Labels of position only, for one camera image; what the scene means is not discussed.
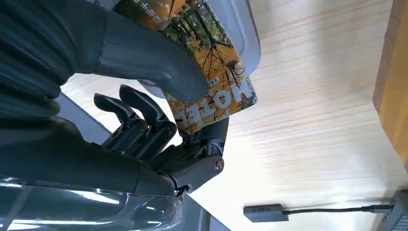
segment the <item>card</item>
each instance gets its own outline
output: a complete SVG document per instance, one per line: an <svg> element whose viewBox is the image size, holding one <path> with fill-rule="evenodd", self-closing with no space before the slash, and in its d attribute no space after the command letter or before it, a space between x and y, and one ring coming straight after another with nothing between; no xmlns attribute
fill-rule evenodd
<svg viewBox="0 0 408 231"><path fill-rule="evenodd" d="M181 136L256 104L245 66L206 0L116 0L112 10L179 43L202 70L210 87L199 101L164 92Z"/></svg>

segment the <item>robotic arm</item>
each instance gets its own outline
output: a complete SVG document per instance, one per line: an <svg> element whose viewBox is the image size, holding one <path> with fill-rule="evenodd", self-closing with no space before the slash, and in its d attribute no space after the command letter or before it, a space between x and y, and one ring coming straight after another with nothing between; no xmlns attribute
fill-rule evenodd
<svg viewBox="0 0 408 231"><path fill-rule="evenodd" d="M101 146L55 116L53 99L74 73L145 79L180 100L200 99L208 84L178 44L84 0L0 0L0 17L2 175L33 185L174 196L222 171L228 119L162 151L175 124L128 86L121 87L121 100L95 95L97 107L116 113L122 124Z"/></svg>

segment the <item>wooden table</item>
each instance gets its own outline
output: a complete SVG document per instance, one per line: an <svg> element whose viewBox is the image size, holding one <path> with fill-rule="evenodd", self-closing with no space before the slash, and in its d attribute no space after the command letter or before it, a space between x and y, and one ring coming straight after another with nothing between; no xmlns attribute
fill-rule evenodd
<svg viewBox="0 0 408 231"><path fill-rule="evenodd" d="M368 231L380 221L370 213L316 213L251 223L242 208L386 203L408 185L371 99L391 4L251 0L263 54L251 76L259 102L231 117L225 169L193 193L198 203L233 231ZM115 116L96 109L92 96L117 97L123 83L141 89L136 81L78 75L63 92L114 130Z"/></svg>

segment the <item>reflective surface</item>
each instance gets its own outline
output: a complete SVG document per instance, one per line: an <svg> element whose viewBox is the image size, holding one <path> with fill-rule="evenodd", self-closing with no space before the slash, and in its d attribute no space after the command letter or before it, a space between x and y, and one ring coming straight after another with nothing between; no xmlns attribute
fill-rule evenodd
<svg viewBox="0 0 408 231"><path fill-rule="evenodd" d="M0 228L158 231L181 221L181 201L176 197L50 186L26 185L11 177L0 179Z"/></svg>

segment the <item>black cable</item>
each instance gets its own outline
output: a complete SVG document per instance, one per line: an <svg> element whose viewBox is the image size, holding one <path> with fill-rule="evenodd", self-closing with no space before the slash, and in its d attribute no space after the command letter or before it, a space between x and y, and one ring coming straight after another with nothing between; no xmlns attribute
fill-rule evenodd
<svg viewBox="0 0 408 231"><path fill-rule="evenodd" d="M370 213L387 213L393 209L392 205L370 205L356 208L311 208L299 210L283 210L283 214L299 213L348 213L348 212L370 212Z"/></svg>

